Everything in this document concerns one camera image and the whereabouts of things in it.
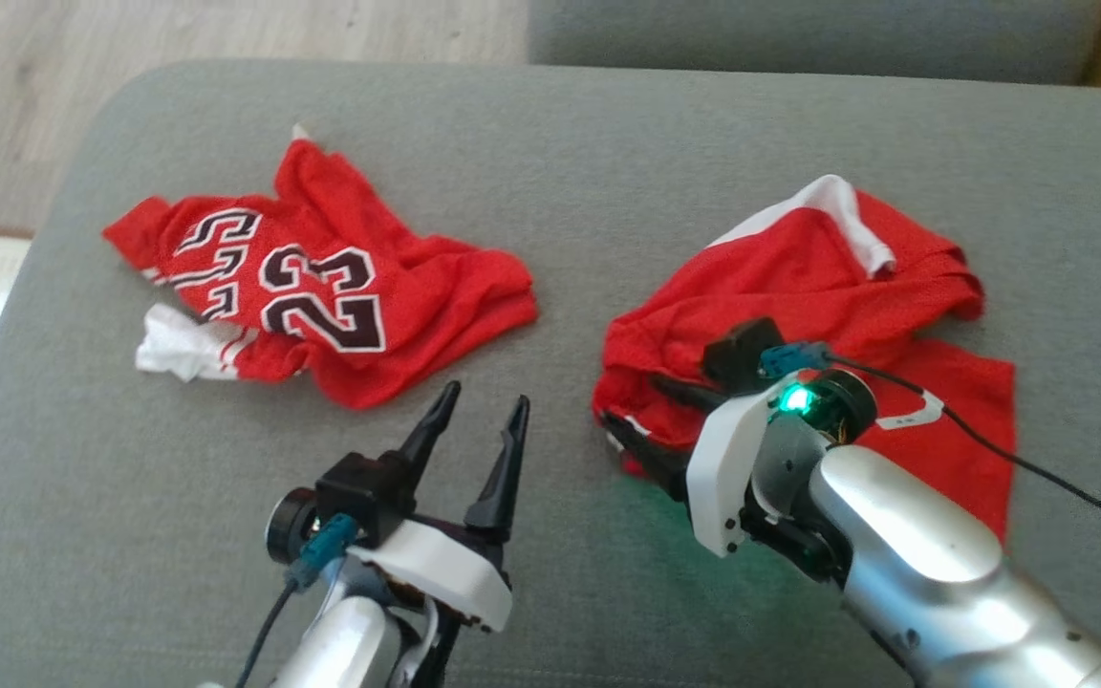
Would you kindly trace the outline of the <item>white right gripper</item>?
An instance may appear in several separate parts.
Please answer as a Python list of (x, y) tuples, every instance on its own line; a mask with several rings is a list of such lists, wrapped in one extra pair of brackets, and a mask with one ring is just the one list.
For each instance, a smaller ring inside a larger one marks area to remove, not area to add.
[(781, 411), (772, 392), (730, 398), (673, 376), (651, 376), (651, 386), (709, 414), (693, 454), (689, 445), (659, 441), (612, 411), (600, 414), (600, 427), (639, 476), (689, 505), (695, 539), (722, 558), (745, 543), (765, 546), (813, 582), (843, 583), (847, 546), (809, 496), (829, 437), (794, 411)]

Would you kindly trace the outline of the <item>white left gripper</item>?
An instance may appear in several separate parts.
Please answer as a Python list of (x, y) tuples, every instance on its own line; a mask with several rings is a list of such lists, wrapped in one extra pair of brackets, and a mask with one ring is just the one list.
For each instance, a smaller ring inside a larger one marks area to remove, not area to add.
[[(433, 449), (449, 426), (461, 392), (459, 380), (446, 383), (405, 441), (381, 456), (395, 474), (395, 495), (415, 496)], [(506, 544), (514, 524), (528, 417), (531, 400), (521, 395), (502, 428), (501, 454), (498, 454), (484, 488), (464, 513), (464, 526), (497, 546)], [(350, 556), (377, 570), (395, 596), (406, 596), (408, 607), (417, 607), (425, 598), (432, 598), (460, 618), (466, 626), (489, 632), (506, 629), (514, 598), (501, 571), (482, 554), (451, 539), (439, 528), (406, 520), (375, 548), (351, 546)]]

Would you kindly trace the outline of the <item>red shorts with white band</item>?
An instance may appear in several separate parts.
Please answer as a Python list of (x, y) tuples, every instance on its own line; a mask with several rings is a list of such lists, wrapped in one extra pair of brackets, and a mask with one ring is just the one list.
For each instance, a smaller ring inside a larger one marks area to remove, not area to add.
[(879, 415), (913, 422), (871, 427), (860, 444), (1004, 539), (1014, 473), (1000, 452), (1015, 450), (1014, 365), (929, 334), (945, 317), (975, 321), (983, 312), (982, 282), (959, 247), (840, 176), (821, 176), (726, 232), (609, 325), (595, 416), (691, 448), (704, 414), (661, 395), (651, 375), (701, 383), (706, 345), (768, 317), (786, 340), (825, 341), (835, 354), (909, 380), (990, 441), (927, 419), (926, 401), (909, 389), (870, 379)]

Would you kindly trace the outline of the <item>red basketball jersey number 23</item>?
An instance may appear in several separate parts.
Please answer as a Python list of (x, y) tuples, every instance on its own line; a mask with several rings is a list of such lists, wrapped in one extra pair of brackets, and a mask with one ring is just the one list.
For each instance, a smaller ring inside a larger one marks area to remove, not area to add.
[(342, 154), (293, 125), (271, 195), (137, 204), (103, 239), (175, 293), (144, 318), (137, 369), (281, 383), (375, 408), (536, 321), (515, 254), (417, 234)]

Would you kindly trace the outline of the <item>long grey sofa seat cushion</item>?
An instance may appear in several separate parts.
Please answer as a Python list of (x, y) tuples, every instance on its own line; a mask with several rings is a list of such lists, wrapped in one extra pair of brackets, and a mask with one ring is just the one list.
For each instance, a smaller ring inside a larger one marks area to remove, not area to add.
[(528, 0), (528, 61), (1075, 84), (1101, 0)]

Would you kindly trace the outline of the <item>grey couch cushion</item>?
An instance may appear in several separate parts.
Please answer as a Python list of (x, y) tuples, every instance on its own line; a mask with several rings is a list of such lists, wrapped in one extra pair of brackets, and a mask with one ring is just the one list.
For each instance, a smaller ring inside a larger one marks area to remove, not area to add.
[[(137, 371), (164, 292), (100, 238), (152, 195), (270, 190), (291, 127), (415, 230), (514, 252), (541, 314), (380, 408), (306, 379)], [(835, 173), (964, 249), (1017, 364), (1021, 454), (1101, 496), (1101, 91), (851, 75), (189, 62), (103, 106), (0, 321), (0, 688), (231, 685), (281, 589), (272, 506), (464, 392), (419, 488), (459, 520), (520, 395), (514, 614), (462, 688), (879, 688), (906, 676), (767, 548), (720, 559), (623, 476), (590, 401), (608, 323), (748, 215)]]

